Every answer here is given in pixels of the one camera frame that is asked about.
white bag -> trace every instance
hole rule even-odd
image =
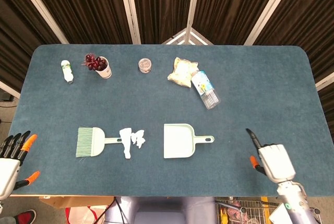
[[[98,207],[67,207],[65,214],[67,224],[93,224],[98,217],[104,212],[105,208]],[[98,224],[103,224],[104,217],[102,216]]]

orange fingertip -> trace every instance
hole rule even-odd
[[[41,174],[40,171],[36,171],[29,178],[27,178],[26,180],[29,181],[28,185],[32,184],[38,178],[38,176],[40,176],[40,174]]]
[[[31,145],[35,142],[36,139],[37,139],[37,134],[31,135],[30,138],[24,143],[21,150],[29,152]]]
[[[259,162],[257,162],[255,156],[250,156],[249,158],[250,162],[252,163],[253,168],[256,168],[256,166],[259,166]]]

light green dustpan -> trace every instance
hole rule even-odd
[[[194,154],[197,143],[212,143],[213,136],[195,136],[189,124],[164,124],[163,157],[187,158]]]

curtain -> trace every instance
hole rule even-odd
[[[0,0],[0,80],[20,92],[33,51],[60,43],[30,0]]]
[[[142,44],[161,44],[187,26],[190,0],[135,0]]]
[[[244,44],[269,0],[197,0],[193,28],[213,44]]]
[[[282,0],[255,44],[298,45],[315,81],[334,72],[334,0]]]
[[[319,98],[334,142],[334,83],[320,90]]]
[[[132,43],[123,0],[43,2],[70,43]]]

white pole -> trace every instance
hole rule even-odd
[[[327,87],[328,85],[334,82],[334,72],[328,75],[327,77],[323,78],[321,81],[315,84],[317,91],[322,90],[323,88]]]
[[[133,44],[141,44],[135,0],[123,0]]]
[[[269,0],[244,45],[253,45],[281,0]]]
[[[59,41],[62,44],[68,44],[68,40],[65,37],[63,31],[60,29],[52,15],[50,14],[49,10],[45,6],[42,0],[31,0],[31,2],[34,4],[36,9],[39,11],[43,19],[46,21],[46,23],[49,25],[51,30],[54,32],[56,37],[59,39]]]
[[[4,90],[5,92],[9,93],[10,95],[13,95],[16,98],[20,98],[21,94],[17,91],[15,91],[13,88],[7,86],[5,83],[0,81],[0,88]]]
[[[196,10],[197,0],[190,0],[189,12],[188,12],[188,20],[187,20],[187,28],[186,28],[186,35],[184,37],[185,44],[189,44],[190,40],[190,32],[192,30],[192,25],[194,22],[194,15]]]

